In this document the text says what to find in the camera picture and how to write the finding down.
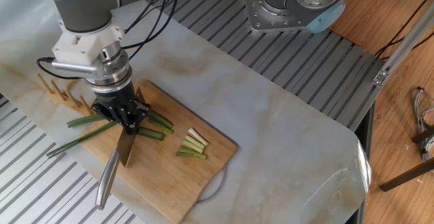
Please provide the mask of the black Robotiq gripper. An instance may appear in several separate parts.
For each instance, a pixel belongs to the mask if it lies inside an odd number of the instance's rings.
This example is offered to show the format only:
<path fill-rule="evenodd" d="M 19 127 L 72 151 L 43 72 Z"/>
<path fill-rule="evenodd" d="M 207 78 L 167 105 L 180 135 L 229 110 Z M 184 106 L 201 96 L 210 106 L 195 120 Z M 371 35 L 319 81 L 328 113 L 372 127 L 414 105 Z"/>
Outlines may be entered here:
<path fill-rule="evenodd" d="M 140 124 L 149 116 L 151 106 L 140 102 L 134 90 L 118 90 L 111 93 L 96 93 L 92 110 L 110 122 L 129 128 Z"/>

